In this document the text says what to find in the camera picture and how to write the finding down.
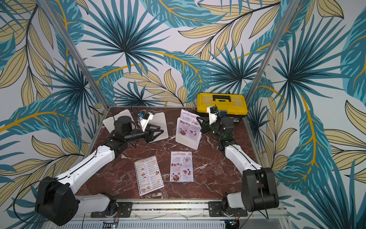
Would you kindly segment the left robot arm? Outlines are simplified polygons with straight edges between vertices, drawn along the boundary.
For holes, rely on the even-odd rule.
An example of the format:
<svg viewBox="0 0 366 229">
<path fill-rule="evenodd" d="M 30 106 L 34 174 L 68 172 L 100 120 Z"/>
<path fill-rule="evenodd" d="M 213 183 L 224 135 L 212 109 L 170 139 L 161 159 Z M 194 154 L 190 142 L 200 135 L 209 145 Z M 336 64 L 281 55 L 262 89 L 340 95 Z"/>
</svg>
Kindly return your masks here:
<svg viewBox="0 0 366 229">
<path fill-rule="evenodd" d="M 143 139 L 150 143 L 164 133 L 160 126 L 149 123 L 153 114 L 139 114 L 138 118 L 140 127 L 131 117 L 120 116 L 114 121 L 114 130 L 109 137 L 86 159 L 57 177 L 40 181 L 35 212 L 57 226 L 88 213 L 115 217 L 120 207 L 114 196 L 106 193 L 77 196 L 76 193 L 96 172 L 118 158 L 130 142 Z"/>
</svg>

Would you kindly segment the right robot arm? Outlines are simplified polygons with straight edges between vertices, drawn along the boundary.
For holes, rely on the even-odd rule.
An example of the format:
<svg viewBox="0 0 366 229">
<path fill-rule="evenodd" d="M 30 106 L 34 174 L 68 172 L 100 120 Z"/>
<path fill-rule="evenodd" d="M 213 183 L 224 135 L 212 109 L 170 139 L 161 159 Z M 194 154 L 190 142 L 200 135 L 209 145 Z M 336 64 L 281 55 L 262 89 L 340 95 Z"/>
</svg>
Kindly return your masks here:
<svg viewBox="0 0 366 229">
<path fill-rule="evenodd" d="M 252 160 L 234 139 L 234 121 L 223 117 L 210 124 L 209 118 L 198 117 L 201 132 L 217 137 L 217 147 L 224 152 L 235 167 L 242 173 L 242 189 L 237 193 L 225 194 L 222 211 L 226 215 L 236 214 L 239 210 L 249 212 L 274 209 L 279 206 L 275 173 Z"/>
</svg>

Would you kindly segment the restaurant special menu sheet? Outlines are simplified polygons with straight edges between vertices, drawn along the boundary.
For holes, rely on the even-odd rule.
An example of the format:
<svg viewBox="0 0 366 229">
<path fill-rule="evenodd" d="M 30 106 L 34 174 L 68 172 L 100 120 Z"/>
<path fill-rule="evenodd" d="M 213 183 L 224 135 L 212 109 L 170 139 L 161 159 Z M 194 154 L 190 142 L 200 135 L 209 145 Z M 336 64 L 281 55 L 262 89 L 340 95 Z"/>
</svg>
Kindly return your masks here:
<svg viewBox="0 0 366 229">
<path fill-rule="evenodd" d="M 196 120 L 197 117 L 197 114 L 182 109 L 177 125 L 178 134 L 197 141 L 201 136 L 201 127 Z"/>
</svg>

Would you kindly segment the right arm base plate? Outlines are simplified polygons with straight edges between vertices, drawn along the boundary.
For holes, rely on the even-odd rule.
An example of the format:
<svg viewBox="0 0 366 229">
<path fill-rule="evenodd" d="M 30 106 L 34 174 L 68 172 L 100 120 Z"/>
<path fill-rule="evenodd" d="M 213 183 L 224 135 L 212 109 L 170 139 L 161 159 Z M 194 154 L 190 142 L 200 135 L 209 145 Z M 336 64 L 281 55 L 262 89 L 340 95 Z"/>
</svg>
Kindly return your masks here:
<svg viewBox="0 0 366 229">
<path fill-rule="evenodd" d="M 222 201 L 210 201 L 208 202 L 209 216 L 210 217 L 246 217 L 248 216 L 247 210 L 243 208 L 229 207 L 228 203 Z"/>
</svg>

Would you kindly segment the pink menu sheet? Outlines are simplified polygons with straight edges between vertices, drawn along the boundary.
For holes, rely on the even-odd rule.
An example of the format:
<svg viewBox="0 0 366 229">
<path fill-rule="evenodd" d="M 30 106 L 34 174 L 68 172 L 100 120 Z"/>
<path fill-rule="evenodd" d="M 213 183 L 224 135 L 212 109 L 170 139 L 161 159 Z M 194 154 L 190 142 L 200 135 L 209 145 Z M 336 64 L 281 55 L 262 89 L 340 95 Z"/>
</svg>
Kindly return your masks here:
<svg viewBox="0 0 366 229">
<path fill-rule="evenodd" d="M 170 182 L 193 182 L 192 152 L 171 152 Z"/>
</svg>

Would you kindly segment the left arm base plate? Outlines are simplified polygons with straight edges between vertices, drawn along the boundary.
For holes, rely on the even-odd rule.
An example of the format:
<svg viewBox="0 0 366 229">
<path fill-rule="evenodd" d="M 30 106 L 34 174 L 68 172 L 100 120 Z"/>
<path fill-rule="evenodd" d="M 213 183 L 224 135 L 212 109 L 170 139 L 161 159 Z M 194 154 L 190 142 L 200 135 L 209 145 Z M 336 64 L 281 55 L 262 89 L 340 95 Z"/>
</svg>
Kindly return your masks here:
<svg viewBox="0 0 366 229">
<path fill-rule="evenodd" d="M 105 211 L 92 212 L 91 218 L 129 218 L 132 211 L 132 202 L 113 201 Z"/>
</svg>

